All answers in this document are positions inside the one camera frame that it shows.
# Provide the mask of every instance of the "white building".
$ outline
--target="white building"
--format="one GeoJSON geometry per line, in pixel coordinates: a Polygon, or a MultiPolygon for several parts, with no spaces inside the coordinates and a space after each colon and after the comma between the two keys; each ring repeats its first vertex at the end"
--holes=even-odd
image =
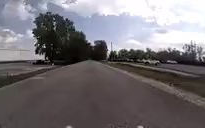
{"type": "Polygon", "coordinates": [[[0,61],[19,61],[43,59],[43,56],[34,54],[34,51],[19,49],[0,49],[0,61]]]}

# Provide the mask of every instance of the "white car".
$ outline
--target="white car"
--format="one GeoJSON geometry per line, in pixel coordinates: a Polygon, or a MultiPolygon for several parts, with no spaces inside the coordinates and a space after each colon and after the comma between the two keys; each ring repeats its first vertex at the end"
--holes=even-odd
{"type": "Polygon", "coordinates": [[[144,64],[151,64],[151,65],[159,65],[160,61],[159,60],[143,60],[144,64]]]}
{"type": "Polygon", "coordinates": [[[175,60],[167,60],[167,63],[168,64],[177,64],[177,61],[175,61],[175,60]]]}

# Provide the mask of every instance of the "asphalt road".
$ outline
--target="asphalt road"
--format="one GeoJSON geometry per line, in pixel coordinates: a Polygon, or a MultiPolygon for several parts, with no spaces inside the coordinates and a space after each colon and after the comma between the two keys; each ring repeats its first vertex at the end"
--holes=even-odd
{"type": "Polygon", "coordinates": [[[5,128],[205,128],[205,109],[85,61],[0,89],[0,122],[5,128]]]}
{"type": "Polygon", "coordinates": [[[192,66],[192,65],[183,65],[183,64],[161,64],[158,67],[183,71],[183,72],[197,74],[197,75],[205,75],[205,67],[202,66],[192,66]]]}
{"type": "Polygon", "coordinates": [[[8,74],[20,74],[30,71],[36,71],[43,68],[50,68],[51,65],[32,65],[31,63],[7,63],[0,64],[0,77],[8,74]]]}

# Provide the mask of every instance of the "treeline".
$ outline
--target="treeline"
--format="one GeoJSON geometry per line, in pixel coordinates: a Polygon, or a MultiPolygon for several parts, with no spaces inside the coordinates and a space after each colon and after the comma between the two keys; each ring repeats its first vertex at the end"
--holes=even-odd
{"type": "Polygon", "coordinates": [[[104,40],[86,40],[86,35],[75,28],[74,22],[58,14],[40,14],[34,21],[33,35],[36,39],[35,53],[44,55],[52,63],[55,60],[75,63],[87,59],[107,58],[104,40]]]}
{"type": "Polygon", "coordinates": [[[183,46],[183,52],[175,48],[167,48],[158,52],[153,51],[150,48],[144,50],[126,50],[121,49],[119,51],[112,51],[109,54],[108,59],[110,61],[137,61],[138,59],[155,59],[161,62],[167,60],[174,60],[181,64],[189,65],[201,65],[205,66],[205,51],[203,47],[198,46],[196,42],[191,41],[189,44],[183,46]]]}

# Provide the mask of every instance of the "sky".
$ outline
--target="sky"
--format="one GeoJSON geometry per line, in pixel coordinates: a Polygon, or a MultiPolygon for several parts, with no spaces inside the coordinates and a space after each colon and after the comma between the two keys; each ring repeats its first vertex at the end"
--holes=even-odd
{"type": "Polygon", "coordinates": [[[0,48],[33,50],[33,21],[47,11],[109,50],[182,50],[191,40],[205,49],[205,0],[0,0],[0,48]]]}

